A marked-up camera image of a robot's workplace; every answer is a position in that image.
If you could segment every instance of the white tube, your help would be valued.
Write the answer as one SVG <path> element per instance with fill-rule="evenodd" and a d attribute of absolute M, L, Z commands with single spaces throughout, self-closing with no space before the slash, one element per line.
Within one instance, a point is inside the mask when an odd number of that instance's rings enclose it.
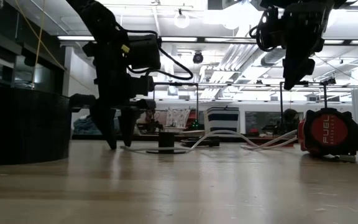
<path fill-rule="evenodd" d="M 286 142 L 283 142 L 283 143 L 280 143 L 278 145 L 275 145 L 275 146 L 269 146 L 283 138 L 285 138 L 286 136 L 289 136 L 289 135 L 292 135 L 292 134 L 296 134 L 297 130 L 294 130 L 294 131 L 291 131 L 289 133 L 286 133 L 276 139 L 273 139 L 269 142 L 266 142 L 265 144 L 263 145 L 256 145 L 255 143 L 253 143 L 251 140 L 249 140 L 247 137 L 243 136 L 242 134 L 240 133 L 237 133 L 235 131 L 229 131 L 229 130 L 218 130 L 218 131 L 211 131 L 210 133 L 204 135 L 200 140 L 198 140 L 194 145 L 193 147 L 191 148 L 188 148 L 188 147 L 144 147 L 144 148 L 138 148 L 138 149 L 133 149 L 133 148 L 130 148 L 130 147 L 126 147 L 126 146 L 121 146 L 121 149 L 123 150 L 127 150 L 127 151 L 131 151 L 131 152 L 140 152 L 140 151 L 167 151 L 167 150 L 182 150 L 182 151 L 186 151 L 187 152 L 191 152 L 193 150 L 196 149 L 196 147 L 201 143 L 203 142 L 206 138 L 210 137 L 210 136 L 213 136 L 215 134 L 234 134 L 234 135 L 237 135 L 239 136 L 240 138 L 244 139 L 246 142 L 248 142 L 250 145 L 254 146 L 254 147 L 249 147 L 249 146 L 241 146 L 242 148 L 244 149 L 249 149 L 249 150 L 256 150 L 256 149 L 273 149 L 275 147 L 281 147 L 281 146 L 284 146 L 286 144 L 289 144 L 293 141 L 296 141 L 297 138 L 293 138 L 293 139 L 290 139 Z"/>

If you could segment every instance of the security camera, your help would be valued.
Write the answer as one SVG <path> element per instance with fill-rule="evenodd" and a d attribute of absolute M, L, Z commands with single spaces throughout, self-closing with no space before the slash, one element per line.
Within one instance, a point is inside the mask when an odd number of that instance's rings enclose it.
<path fill-rule="evenodd" d="M 203 60 L 204 60 L 203 54 L 202 54 L 200 51 L 197 51 L 197 52 L 194 54 L 193 62 L 194 62 L 194 63 L 202 63 Z"/>

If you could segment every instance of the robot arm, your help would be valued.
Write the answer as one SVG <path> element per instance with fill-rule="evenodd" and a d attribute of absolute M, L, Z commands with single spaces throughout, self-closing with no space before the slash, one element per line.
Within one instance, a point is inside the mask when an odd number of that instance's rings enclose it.
<path fill-rule="evenodd" d="M 260 0 L 259 6 L 266 8 L 259 24 L 250 33 L 261 50 L 271 51 L 281 45 L 286 49 L 283 60 L 284 89 L 291 90 L 305 75 L 311 75 L 315 62 L 310 59 L 323 49 L 321 38 L 333 9 L 350 6 L 346 0 Z M 278 8 L 284 15 L 278 17 Z"/>

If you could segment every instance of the wooden tabletop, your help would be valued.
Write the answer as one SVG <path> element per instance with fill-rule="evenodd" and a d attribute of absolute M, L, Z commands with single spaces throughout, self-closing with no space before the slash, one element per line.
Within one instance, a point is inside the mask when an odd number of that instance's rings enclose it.
<path fill-rule="evenodd" d="M 173 156 L 73 141 L 67 160 L 0 167 L 0 223 L 355 224 L 358 162 L 315 160 L 298 147 L 221 144 Z"/>

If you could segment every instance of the yellow cable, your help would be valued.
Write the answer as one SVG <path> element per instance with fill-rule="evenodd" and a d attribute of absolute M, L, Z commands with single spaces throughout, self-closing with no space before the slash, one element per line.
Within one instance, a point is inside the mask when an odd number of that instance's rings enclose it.
<path fill-rule="evenodd" d="M 44 42 L 42 42 L 41 38 L 38 36 L 37 32 L 34 30 L 34 28 L 32 27 L 31 23 L 29 22 L 29 20 L 26 18 L 26 16 L 24 15 L 24 12 L 22 10 L 22 8 L 19 5 L 19 2 L 17 0 L 15 0 L 16 2 L 16 6 L 19 9 L 20 14 L 22 15 L 22 17 L 24 18 L 24 20 L 26 21 L 26 23 L 29 25 L 31 31 L 33 32 L 33 34 L 36 36 L 36 38 L 39 40 L 39 42 L 41 43 L 41 45 L 44 47 L 44 49 L 47 51 L 47 53 L 49 54 L 49 56 L 51 56 L 51 58 L 55 61 L 55 63 L 61 68 L 63 69 L 65 72 L 67 72 L 67 69 L 61 65 L 59 63 L 59 61 L 53 56 L 53 54 L 49 51 L 49 49 L 47 48 L 47 46 L 45 46 Z M 72 77 L 75 81 L 77 81 L 80 85 L 82 85 L 83 87 L 85 87 L 86 89 L 88 89 L 89 91 L 93 92 L 92 90 L 90 90 L 86 85 L 82 84 L 80 81 L 78 81 L 75 77 L 73 77 L 72 75 L 68 74 L 70 77 Z"/>
<path fill-rule="evenodd" d="M 39 35 L 39 38 L 38 38 L 37 53 L 35 55 L 35 65 L 34 65 L 34 70 L 33 70 L 33 73 L 32 73 L 31 89 L 34 89 L 35 72 L 37 71 L 38 57 L 39 57 L 39 54 L 40 54 L 42 30 L 44 29 L 44 19 L 45 19 L 45 2 L 46 2 L 46 0 L 42 1 L 42 15 L 41 15 L 40 35 Z"/>

